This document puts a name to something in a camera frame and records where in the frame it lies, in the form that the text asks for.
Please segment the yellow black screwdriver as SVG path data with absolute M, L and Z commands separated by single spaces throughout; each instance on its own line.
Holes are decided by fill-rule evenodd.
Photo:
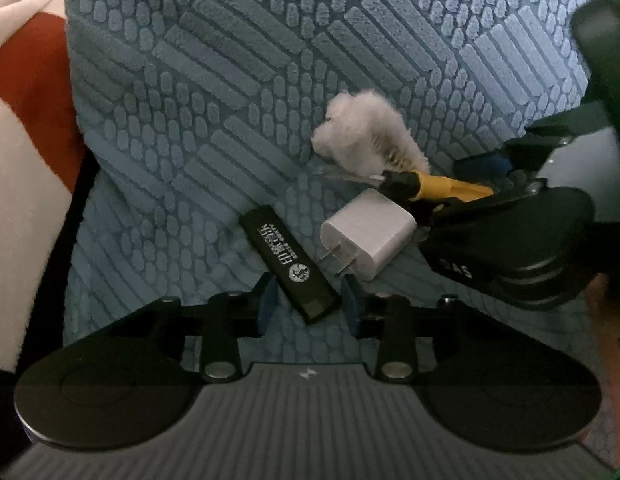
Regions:
M 366 184 L 395 202 L 460 200 L 469 203 L 495 194 L 489 186 L 432 176 L 417 170 L 383 171 L 375 176 L 361 177 L 335 166 L 323 166 L 315 173 L 331 180 Z

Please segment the black lighter with print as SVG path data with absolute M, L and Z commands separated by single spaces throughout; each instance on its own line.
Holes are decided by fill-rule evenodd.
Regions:
M 338 292 L 271 206 L 246 212 L 239 225 L 305 324 L 319 322 L 340 306 Z

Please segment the white USB charger plug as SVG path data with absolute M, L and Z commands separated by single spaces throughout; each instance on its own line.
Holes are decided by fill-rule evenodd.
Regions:
M 338 262 L 337 275 L 353 272 L 372 281 L 410 243 L 414 217 L 386 196 L 368 188 L 326 219 L 319 241 Z

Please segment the red white black blanket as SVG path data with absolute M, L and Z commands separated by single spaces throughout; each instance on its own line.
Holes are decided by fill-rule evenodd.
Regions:
M 84 144 L 64 0 L 0 0 L 0 370 L 15 370 Z

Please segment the blue textured sofa cover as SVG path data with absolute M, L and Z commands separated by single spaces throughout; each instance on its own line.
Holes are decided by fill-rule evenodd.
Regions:
M 315 172 L 339 92 L 373 88 L 436 172 L 568 110 L 586 0 L 65 0 L 72 96 L 100 164 L 65 292 L 66 344 L 161 296 L 201 304 L 264 264 L 270 204 L 311 255 L 355 194 Z

